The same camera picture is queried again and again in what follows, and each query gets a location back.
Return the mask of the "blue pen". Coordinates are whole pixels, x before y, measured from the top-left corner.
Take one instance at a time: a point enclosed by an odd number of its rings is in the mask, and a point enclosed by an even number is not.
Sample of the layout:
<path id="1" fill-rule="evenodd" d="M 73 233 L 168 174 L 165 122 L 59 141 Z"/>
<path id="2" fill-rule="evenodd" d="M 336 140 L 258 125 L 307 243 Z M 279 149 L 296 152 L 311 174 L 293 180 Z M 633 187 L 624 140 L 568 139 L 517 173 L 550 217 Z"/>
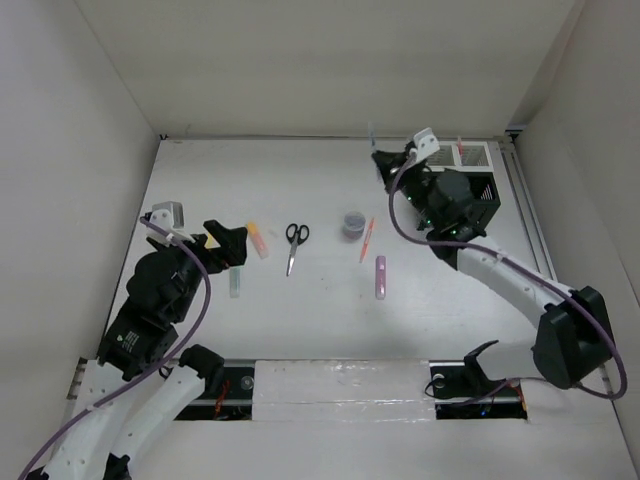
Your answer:
<path id="1" fill-rule="evenodd" d="M 374 154 L 377 151 L 377 137 L 375 131 L 375 125 L 373 122 L 368 123 L 368 139 L 370 143 L 371 154 Z"/>

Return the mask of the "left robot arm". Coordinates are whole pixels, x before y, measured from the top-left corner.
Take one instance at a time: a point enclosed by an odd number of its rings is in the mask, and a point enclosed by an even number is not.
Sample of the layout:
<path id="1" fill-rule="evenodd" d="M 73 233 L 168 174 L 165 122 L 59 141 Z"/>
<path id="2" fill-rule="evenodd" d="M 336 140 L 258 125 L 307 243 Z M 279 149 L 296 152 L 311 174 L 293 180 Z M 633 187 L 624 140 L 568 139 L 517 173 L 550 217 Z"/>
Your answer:
<path id="1" fill-rule="evenodd" d="M 43 466 L 36 453 L 23 479 L 129 479 L 191 401 L 222 387 L 223 358 L 188 342 L 209 309 L 211 276 L 245 264 L 248 231 L 208 220 L 204 233 L 188 235 L 153 214 L 140 222 L 153 250 L 135 265 L 128 297 L 87 367 L 79 407 L 40 449 L 55 453 Z M 201 312 L 180 336 L 175 326 L 200 288 Z"/>

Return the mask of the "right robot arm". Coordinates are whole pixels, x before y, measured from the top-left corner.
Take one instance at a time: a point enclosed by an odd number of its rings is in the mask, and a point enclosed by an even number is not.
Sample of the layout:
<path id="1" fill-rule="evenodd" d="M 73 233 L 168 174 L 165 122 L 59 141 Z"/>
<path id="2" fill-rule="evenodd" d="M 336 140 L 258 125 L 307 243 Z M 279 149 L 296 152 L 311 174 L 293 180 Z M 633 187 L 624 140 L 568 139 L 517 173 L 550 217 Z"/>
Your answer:
<path id="1" fill-rule="evenodd" d="M 502 250 L 486 227 L 497 210 L 487 175 L 434 171 L 415 158 L 416 148 L 374 150 L 371 158 L 390 201 L 403 195 L 415 210 L 428 246 L 451 269 L 484 284 L 535 330 L 532 344 L 499 346 L 488 340 L 467 353 L 441 383 L 447 398 L 488 393 L 508 381 L 544 380 L 562 390 L 580 389 L 608 361 L 619 363 L 603 296 L 594 288 L 566 286 L 543 277 Z"/>

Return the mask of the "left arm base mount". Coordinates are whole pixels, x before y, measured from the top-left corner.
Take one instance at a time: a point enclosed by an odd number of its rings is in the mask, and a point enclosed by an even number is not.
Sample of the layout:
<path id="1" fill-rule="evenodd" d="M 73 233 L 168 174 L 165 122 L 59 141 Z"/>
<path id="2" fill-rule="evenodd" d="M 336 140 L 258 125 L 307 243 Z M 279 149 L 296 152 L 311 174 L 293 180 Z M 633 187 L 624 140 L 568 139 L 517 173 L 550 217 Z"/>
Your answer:
<path id="1" fill-rule="evenodd" d="M 227 361 L 202 345 L 185 349 L 156 391 L 161 411 L 177 420 L 252 418 L 255 364 Z"/>

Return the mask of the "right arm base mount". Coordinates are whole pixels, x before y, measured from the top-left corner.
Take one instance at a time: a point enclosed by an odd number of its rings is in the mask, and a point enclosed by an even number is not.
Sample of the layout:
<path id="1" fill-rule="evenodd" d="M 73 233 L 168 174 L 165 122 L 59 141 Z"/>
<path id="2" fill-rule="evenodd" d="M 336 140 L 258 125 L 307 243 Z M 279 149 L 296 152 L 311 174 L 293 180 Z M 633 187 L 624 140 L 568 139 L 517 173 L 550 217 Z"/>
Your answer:
<path id="1" fill-rule="evenodd" d="M 479 355 L 496 343 L 481 344 L 461 361 L 430 364 L 423 392 L 435 401 L 437 420 L 528 419 L 520 384 L 498 390 L 505 380 L 490 380 L 478 363 Z"/>

